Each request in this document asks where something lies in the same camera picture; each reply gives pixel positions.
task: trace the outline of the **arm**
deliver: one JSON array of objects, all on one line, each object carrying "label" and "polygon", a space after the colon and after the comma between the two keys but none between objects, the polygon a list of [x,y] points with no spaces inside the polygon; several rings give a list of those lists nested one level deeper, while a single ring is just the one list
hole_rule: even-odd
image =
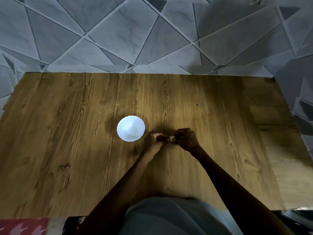
[{"label": "arm", "polygon": [[179,129],[176,143],[189,151],[206,170],[218,194],[244,234],[293,234],[265,205],[224,171],[199,145],[191,129]]},{"label": "arm", "polygon": [[163,142],[156,140],[156,137],[160,136],[168,137],[161,133],[147,135],[144,149],[134,165],[96,205],[80,225],[75,235],[98,235],[104,232],[109,232],[110,234],[119,232],[124,215],[131,204],[143,171],[163,145]]}]

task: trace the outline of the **bowl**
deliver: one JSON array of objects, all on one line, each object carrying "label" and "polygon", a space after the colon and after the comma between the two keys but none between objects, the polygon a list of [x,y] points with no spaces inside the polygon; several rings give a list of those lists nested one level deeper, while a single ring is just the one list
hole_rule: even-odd
[{"label": "bowl", "polygon": [[126,142],[134,142],[143,136],[145,123],[137,116],[129,115],[117,124],[118,136]]}]

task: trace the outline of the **person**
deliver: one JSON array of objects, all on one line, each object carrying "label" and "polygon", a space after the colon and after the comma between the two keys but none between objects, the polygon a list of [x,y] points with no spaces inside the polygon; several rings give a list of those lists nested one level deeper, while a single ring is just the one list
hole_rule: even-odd
[{"label": "person", "polygon": [[129,208],[137,184],[168,135],[150,133],[139,158],[76,231],[83,234],[293,234],[265,205],[217,165],[189,128],[175,143],[204,167],[228,211],[200,200],[152,197]]}]

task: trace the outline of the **wood grain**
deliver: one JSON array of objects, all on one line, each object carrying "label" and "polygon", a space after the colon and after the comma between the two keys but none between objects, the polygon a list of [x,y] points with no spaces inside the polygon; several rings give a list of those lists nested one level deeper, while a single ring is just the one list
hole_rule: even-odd
[{"label": "wood grain", "polygon": [[[88,214],[139,155],[143,138],[124,142],[116,132],[127,115],[142,118],[146,132],[192,128],[211,157],[270,209],[311,202],[304,188],[312,182],[308,154],[273,81],[27,73],[0,120],[0,218]],[[304,175],[309,182],[289,185],[285,167],[297,154],[291,148],[302,150],[293,157],[293,181]],[[175,145],[148,165],[133,202],[164,195],[225,208],[205,170]]]}]

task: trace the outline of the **forearm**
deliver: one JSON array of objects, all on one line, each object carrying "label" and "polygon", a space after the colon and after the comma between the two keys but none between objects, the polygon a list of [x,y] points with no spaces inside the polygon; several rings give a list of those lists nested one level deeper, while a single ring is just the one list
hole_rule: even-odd
[{"label": "forearm", "polygon": [[124,215],[135,194],[137,184],[149,160],[140,156],[127,173],[109,191],[81,224],[76,235],[101,234],[107,229],[119,231]]},{"label": "forearm", "polygon": [[190,153],[204,167],[244,234],[292,234],[265,205],[214,162],[201,147],[194,148]]}]

